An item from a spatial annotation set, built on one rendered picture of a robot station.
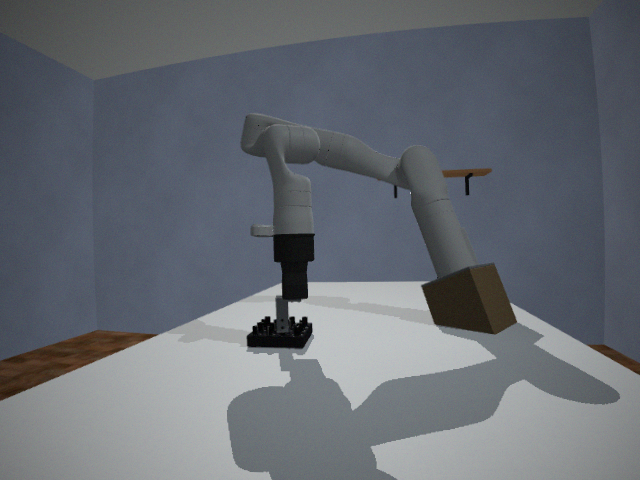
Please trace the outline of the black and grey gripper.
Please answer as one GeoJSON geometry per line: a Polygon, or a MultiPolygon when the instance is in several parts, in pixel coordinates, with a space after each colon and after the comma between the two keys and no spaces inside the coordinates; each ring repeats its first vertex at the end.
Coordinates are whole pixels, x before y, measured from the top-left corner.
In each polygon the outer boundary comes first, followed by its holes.
{"type": "Polygon", "coordinates": [[[307,266],[308,262],[314,261],[312,208],[275,207],[273,225],[253,224],[251,236],[273,237],[274,262],[280,262],[282,269],[282,295],[275,298],[277,333],[288,333],[288,302],[301,302],[301,299],[308,298],[307,266]]]}

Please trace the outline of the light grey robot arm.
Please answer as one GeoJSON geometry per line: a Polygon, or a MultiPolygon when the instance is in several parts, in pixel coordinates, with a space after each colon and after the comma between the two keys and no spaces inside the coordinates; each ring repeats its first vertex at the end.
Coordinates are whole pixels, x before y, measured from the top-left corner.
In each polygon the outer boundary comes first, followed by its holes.
{"type": "Polygon", "coordinates": [[[250,113],[245,118],[241,149],[249,155],[266,157],[274,208],[312,207],[310,180],[291,172],[285,163],[316,161],[410,190],[411,207],[438,278],[479,265],[448,197],[440,165],[424,146],[407,148],[399,159],[382,155],[350,135],[250,113]]]}

